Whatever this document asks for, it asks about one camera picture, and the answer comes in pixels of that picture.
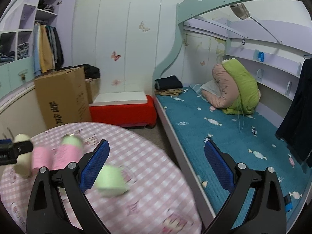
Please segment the teal bunk bed frame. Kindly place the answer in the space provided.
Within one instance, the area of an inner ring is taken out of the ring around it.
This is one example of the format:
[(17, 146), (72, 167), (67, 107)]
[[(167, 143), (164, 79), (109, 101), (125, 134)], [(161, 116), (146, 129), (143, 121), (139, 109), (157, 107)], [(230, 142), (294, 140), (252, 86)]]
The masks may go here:
[[(274, 20), (295, 23), (311, 28), (311, 16), (302, 0), (184, 0), (183, 2), (177, 4), (175, 19), (175, 41), (170, 53), (156, 67), (153, 73), (153, 79), (156, 81), (157, 79), (161, 78), (163, 73), (174, 64), (180, 52), (183, 52), (186, 56), (184, 65), (181, 69), (181, 81), (183, 82), (183, 89), (192, 85), (196, 85), (199, 89), (199, 94), (202, 97), (202, 89), (206, 89), (215, 95), (219, 94), (219, 88), (213, 81), (214, 79), (212, 76), (212, 69), (215, 65), (222, 64), (224, 60), (229, 59), (225, 58), (226, 42), (224, 40), (220, 39), (219, 37), (208, 36), (184, 29), (184, 23), (186, 21), (197, 17), (203, 17), (213, 21), (217, 21), (219, 19), (227, 19), (232, 22), (253, 20), (256, 23), (260, 23), (264, 20)], [(293, 99), (290, 100), (285, 96), (271, 90), (270, 88), (259, 84), (258, 82), (257, 84), (261, 95), (254, 113), (259, 113), (261, 116), (267, 119), (276, 127), (277, 131), (283, 122)], [(211, 110), (217, 110), (217, 108), (211, 104), (210, 106)], [(168, 136), (170, 144), (175, 153), (178, 149), (178, 143), (172, 142), (174, 137), (172, 134), (167, 134), (166, 132), (166, 135)], [(290, 146), (287, 145), (287, 147), (294, 154), (298, 163), (301, 164), (302, 169), (307, 170), (309, 166), (306, 164), (306, 162), (300, 161)], [(192, 190), (192, 186), (195, 184), (195, 181), (191, 178), (191, 173), (183, 173), (183, 175), (188, 183), (189, 188)], [(236, 222), (234, 223), (234, 227), (237, 227), (243, 223), (249, 205), (252, 201), (253, 193), (253, 190), (249, 190), (243, 208), (239, 213)], [(307, 203), (308, 197), (310, 195), (311, 186), (307, 192), (304, 206)], [(283, 196), (285, 202), (285, 213), (287, 213), (292, 209), (292, 205), (290, 202), (290, 197), (288, 195)], [(200, 216), (202, 227), (208, 227), (214, 220), (214, 217), (216, 217), (216, 215), (211, 215), (208, 212), (201, 214), (198, 207), (197, 212)], [(296, 220), (291, 229), (287, 229), (286, 220), (285, 233), (294, 231), (299, 226), (298, 220), (299, 218)]]

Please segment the pink plush pillow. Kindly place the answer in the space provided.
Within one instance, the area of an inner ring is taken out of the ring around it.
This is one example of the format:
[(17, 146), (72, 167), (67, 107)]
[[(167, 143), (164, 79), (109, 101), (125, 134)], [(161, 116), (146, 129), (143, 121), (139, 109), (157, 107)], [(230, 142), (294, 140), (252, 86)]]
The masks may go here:
[(215, 85), (219, 88), (219, 94), (215, 95), (206, 89), (202, 89), (203, 97), (217, 109), (235, 109), (241, 101), (236, 82), (221, 64), (212, 69)]

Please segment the dark hanging garment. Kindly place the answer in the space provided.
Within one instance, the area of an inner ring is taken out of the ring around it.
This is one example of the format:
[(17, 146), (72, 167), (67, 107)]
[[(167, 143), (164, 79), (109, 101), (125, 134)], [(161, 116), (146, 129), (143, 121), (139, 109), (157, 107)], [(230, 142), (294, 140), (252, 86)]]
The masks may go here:
[(276, 131), (302, 162), (311, 168), (311, 58), (302, 65), (293, 102)]

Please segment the small cardboard box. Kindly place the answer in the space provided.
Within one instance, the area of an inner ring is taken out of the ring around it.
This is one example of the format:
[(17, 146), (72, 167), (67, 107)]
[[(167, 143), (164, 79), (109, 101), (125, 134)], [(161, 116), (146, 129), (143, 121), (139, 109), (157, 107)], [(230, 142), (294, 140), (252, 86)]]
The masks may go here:
[(86, 84), (88, 102), (92, 104), (99, 94), (100, 78), (86, 79), (85, 84)]

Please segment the hanging clothes row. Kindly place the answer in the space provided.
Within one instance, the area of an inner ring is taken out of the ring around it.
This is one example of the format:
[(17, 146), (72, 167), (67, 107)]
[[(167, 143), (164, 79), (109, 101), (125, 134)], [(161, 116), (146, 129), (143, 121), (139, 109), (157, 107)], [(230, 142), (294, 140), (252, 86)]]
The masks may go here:
[(49, 71), (58, 71), (64, 63), (57, 29), (36, 22), (33, 29), (33, 69), (38, 77)]

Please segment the purple wall shelves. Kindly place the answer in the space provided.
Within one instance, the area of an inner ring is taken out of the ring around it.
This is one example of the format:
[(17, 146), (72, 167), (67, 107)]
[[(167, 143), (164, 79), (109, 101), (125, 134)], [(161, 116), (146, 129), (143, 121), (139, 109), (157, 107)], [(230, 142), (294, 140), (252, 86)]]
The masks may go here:
[[(238, 59), (256, 81), (292, 100), (302, 65), (311, 57), (311, 28), (284, 21), (213, 21), (190, 19), (184, 29), (219, 37), (225, 43), (225, 58)], [(258, 61), (264, 53), (264, 62)]]

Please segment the large cardboard box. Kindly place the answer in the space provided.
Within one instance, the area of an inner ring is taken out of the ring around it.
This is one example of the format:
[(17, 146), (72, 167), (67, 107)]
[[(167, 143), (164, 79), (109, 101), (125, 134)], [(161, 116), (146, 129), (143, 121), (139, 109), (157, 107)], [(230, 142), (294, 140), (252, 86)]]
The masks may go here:
[(48, 129), (91, 121), (83, 68), (42, 75), (34, 80), (34, 85)]

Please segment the teal drawer cabinet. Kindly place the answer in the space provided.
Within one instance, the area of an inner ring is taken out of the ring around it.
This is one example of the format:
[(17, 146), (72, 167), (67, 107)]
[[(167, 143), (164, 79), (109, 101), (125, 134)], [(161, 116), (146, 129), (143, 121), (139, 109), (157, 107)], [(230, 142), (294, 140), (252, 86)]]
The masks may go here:
[(32, 57), (1, 65), (1, 98), (33, 79)]

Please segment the cream lower cabinet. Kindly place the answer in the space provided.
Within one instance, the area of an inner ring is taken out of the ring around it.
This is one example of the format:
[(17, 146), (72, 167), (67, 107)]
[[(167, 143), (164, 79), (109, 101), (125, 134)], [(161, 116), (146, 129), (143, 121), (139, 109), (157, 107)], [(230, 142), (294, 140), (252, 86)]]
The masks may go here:
[(36, 97), (35, 85), (29, 82), (1, 98), (1, 139), (18, 134), (33, 137), (47, 130)]

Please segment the small green cup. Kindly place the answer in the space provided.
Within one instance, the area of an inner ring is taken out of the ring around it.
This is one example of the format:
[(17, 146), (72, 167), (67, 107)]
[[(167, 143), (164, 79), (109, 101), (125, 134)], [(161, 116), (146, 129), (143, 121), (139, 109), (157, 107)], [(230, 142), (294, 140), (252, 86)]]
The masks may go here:
[(98, 192), (106, 198), (118, 197), (129, 190), (122, 169), (112, 165), (102, 167), (94, 185)]

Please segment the pink checkered tablecloth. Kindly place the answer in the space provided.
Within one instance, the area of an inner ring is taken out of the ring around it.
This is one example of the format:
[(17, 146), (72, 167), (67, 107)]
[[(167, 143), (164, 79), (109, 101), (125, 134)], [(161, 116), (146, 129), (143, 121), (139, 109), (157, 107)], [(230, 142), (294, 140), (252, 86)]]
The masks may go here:
[(31, 176), (22, 178), (12, 166), (1, 177), (1, 201), (25, 230), (27, 206), (38, 169), (66, 135), (82, 139), (84, 152), (101, 140), (109, 143), (104, 170), (85, 195), (111, 233), (200, 233), (201, 220), (181, 170), (164, 150), (135, 132), (101, 123), (73, 123), (32, 137), (38, 148)]

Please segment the folded black clothes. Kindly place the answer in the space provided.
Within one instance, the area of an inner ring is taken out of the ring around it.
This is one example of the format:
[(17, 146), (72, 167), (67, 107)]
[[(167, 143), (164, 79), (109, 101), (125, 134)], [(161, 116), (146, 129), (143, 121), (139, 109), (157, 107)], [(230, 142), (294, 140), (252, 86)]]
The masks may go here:
[(180, 89), (183, 85), (175, 75), (171, 75), (170, 77), (157, 79), (154, 87), (157, 91), (164, 91), (169, 89)]

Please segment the cream white cup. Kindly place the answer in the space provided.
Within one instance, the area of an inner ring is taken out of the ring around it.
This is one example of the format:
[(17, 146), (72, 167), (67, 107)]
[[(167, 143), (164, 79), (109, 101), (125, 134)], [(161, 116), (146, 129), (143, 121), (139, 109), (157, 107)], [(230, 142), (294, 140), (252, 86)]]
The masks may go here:
[[(14, 138), (15, 143), (30, 141), (30, 137), (25, 134), (18, 134)], [(13, 165), (14, 171), (21, 178), (27, 179), (32, 174), (32, 152), (19, 155), (17, 163)]]

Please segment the small blue shelf box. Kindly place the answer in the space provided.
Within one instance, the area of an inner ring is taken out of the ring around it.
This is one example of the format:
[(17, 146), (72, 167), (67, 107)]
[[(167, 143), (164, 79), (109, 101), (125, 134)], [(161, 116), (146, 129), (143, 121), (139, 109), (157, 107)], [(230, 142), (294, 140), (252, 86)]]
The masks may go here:
[(263, 52), (258, 52), (258, 61), (264, 62), (264, 53)]

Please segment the pink plastic cup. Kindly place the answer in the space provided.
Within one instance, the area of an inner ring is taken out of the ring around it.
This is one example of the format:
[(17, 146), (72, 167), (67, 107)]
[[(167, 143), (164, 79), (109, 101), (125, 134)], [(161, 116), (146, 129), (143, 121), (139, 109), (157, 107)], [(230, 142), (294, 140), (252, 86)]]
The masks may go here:
[(32, 173), (37, 174), (41, 167), (52, 169), (53, 152), (47, 147), (37, 146), (32, 150)]

